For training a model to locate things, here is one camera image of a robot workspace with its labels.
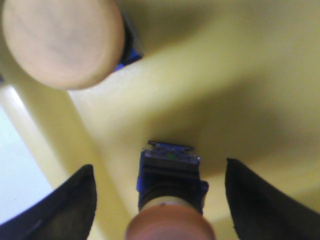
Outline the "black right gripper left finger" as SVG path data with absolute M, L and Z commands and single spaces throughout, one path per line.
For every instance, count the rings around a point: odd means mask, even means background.
M 2 240 L 86 240 L 97 209 L 94 168 L 82 166 L 40 202 L 0 226 Z

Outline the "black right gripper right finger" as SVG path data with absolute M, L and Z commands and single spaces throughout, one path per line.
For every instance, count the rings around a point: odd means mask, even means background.
M 227 159 L 225 194 L 240 240 L 318 240 L 319 213 L 284 194 L 237 159 Z

